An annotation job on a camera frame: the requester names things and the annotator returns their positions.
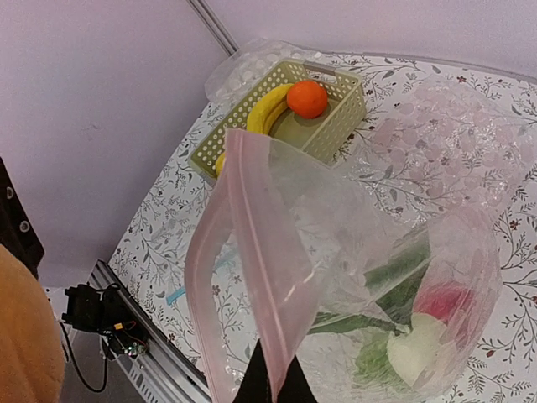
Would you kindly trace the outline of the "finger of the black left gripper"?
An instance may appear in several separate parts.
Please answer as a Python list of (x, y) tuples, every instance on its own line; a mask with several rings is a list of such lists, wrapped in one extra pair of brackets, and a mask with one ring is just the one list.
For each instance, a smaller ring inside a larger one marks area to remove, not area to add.
[(21, 261), (37, 280), (38, 267), (44, 257), (44, 247), (18, 199), (3, 160), (0, 176), (1, 244)]

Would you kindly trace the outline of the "red toy apple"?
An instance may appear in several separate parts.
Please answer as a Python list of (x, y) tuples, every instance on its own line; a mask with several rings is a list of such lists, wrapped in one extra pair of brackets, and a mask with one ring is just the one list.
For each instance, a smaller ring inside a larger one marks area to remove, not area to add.
[(472, 308), (476, 292), (452, 281), (446, 285), (433, 285), (421, 290), (414, 299), (413, 313), (434, 317), (459, 333), (468, 329), (468, 312)]

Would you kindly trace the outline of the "yellow toy lemon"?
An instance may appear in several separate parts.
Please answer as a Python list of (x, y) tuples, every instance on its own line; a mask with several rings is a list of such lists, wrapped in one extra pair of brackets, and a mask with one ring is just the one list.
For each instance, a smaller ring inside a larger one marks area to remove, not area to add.
[(216, 167), (216, 177), (219, 177), (221, 175), (221, 172), (223, 170), (223, 166), (225, 164), (226, 155), (224, 153), (220, 154), (219, 157), (216, 160), (215, 167)]

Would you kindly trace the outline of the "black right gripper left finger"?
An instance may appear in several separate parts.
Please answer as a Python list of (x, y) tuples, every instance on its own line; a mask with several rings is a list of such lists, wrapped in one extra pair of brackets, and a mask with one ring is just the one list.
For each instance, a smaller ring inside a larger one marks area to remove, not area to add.
[(257, 342), (241, 383), (241, 403), (267, 403), (270, 401), (268, 371), (261, 343)]

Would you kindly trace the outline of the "yellow toy banana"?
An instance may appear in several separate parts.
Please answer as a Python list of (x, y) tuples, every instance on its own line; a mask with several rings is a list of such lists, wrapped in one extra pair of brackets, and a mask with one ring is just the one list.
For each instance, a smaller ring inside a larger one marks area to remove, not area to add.
[(277, 86), (263, 96), (248, 114), (247, 131), (269, 134), (276, 120), (289, 108), (287, 94), (292, 86)]

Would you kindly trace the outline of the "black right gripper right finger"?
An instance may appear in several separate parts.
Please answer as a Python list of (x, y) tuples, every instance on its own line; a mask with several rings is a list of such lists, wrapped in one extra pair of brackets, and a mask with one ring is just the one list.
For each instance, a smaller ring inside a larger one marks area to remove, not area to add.
[(290, 363), (279, 392), (279, 403), (317, 403), (296, 357)]

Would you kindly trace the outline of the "clear pink-zipper zip bag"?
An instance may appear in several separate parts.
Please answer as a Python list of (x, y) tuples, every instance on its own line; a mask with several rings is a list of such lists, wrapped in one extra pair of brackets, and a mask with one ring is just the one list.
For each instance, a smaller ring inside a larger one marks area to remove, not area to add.
[[(237, 266), (214, 274), (211, 294), (189, 307), (212, 400), (241, 401), (257, 342), (270, 402), (279, 402), (294, 357), (317, 402), (421, 402), (448, 391), (498, 300), (493, 223), (536, 160), (535, 128), (478, 92), (431, 77), (335, 168), (242, 129), (227, 131), (225, 147), (187, 252), (203, 244), (238, 251)], [(309, 330), (320, 311), (362, 313), (365, 273), (420, 233), (431, 261), (418, 293), (452, 281), (473, 289), (467, 332), (446, 327), (441, 344), (453, 348), (409, 393), (356, 388), (329, 354), (341, 344)]]

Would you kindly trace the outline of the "green toy grapes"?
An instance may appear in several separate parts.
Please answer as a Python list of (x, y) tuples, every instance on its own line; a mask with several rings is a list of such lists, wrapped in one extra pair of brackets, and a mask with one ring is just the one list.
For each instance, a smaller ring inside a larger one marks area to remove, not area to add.
[(375, 332), (361, 347), (355, 359), (353, 380), (360, 387), (377, 390), (396, 390), (403, 393), (409, 387), (398, 376), (388, 360), (388, 338), (386, 332)]

